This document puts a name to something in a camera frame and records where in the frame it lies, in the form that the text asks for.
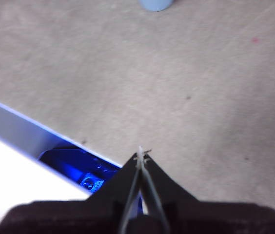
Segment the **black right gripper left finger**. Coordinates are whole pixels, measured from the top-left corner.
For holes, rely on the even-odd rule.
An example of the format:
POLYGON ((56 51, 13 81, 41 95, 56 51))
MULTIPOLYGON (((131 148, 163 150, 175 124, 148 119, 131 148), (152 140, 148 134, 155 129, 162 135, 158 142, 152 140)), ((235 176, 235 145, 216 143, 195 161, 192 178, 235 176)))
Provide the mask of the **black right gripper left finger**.
POLYGON ((140 234, 138 211, 142 148, 86 200, 36 201, 12 208, 0 234, 140 234))

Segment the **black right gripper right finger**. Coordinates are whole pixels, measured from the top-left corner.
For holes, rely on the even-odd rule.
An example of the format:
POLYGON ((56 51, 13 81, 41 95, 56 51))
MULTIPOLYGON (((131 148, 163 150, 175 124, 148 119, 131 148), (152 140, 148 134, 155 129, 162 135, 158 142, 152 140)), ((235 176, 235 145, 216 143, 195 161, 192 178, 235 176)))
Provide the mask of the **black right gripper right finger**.
POLYGON ((201 201, 174 182, 140 149, 155 209, 172 234, 275 234, 275 209, 255 203, 201 201))

